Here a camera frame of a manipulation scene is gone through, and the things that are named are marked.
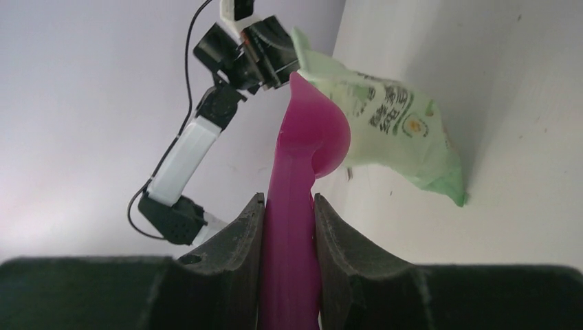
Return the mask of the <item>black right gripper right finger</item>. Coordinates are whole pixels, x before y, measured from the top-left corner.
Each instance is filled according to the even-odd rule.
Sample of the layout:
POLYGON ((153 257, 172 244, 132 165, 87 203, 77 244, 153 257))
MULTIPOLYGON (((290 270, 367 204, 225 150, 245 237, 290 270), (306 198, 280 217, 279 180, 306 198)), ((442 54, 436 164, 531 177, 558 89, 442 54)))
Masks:
POLYGON ((556 265, 415 265, 314 199, 324 329, 581 329, 582 274, 556 265))

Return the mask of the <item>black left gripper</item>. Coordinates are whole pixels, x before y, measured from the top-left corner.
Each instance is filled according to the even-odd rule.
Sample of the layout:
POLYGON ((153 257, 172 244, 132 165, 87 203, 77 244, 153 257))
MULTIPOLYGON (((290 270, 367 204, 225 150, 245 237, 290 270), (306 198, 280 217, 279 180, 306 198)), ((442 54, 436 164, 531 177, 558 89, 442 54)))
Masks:
POLYGON ((278 89, 300 68, 292 39, 275 16, 243 29, 240 44, 214 24, 193 54, 212 73, 223 73, 238 90, 278 89))

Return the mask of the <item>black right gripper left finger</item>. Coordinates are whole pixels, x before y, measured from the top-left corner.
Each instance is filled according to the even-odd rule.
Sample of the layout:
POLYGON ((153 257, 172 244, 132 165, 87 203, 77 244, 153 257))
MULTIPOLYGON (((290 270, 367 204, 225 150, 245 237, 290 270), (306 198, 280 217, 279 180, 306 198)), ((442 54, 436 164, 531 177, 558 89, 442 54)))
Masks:
POLYGON ((2 329, 254 329, 265 198, 180 258, 14 258, 2 329))

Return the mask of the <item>magenta plastic scoop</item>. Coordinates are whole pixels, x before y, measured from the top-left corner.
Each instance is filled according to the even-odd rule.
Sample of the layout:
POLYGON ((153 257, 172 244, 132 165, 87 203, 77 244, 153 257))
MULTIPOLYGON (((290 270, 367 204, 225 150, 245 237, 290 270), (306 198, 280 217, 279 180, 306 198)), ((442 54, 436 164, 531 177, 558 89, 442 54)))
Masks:
POLYGON ((265 207, 258 329, 319 327, 322 283, 311 189, 341 165, 351 141, 335 103, 297 72, 289 86, 265 207))

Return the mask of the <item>green cat litter bag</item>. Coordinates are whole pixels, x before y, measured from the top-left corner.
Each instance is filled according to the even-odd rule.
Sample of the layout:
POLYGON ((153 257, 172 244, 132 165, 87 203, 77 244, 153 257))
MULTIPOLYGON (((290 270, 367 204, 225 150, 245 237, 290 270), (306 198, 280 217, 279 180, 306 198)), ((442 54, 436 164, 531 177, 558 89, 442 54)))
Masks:
POLYGON ((432 98, 398 80, 349 69, 312 49, 297 27, 291 39, 298 73, 335 103, 349 123, 345 167, 386 166, 421 190, 445 195, 458 207, 465 205, 461 158, 432 98))

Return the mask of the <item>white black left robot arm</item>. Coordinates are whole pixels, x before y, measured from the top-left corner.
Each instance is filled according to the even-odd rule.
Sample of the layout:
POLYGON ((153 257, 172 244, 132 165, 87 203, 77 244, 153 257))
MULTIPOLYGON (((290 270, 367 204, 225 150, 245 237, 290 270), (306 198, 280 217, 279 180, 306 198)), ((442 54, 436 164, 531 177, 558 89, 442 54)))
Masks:
POLYGON ((137 209, 175 245, 201 243, 213 217, 183 196, 202 159, 237 113, 238 105, 259 89, 278 89, 299 68, 290 35, 275 16, 240 32, 234 40, 214 24, 193 47, 193 56, 212 75, 213 85, 183 123, 150 178, 140 190, 137 209))

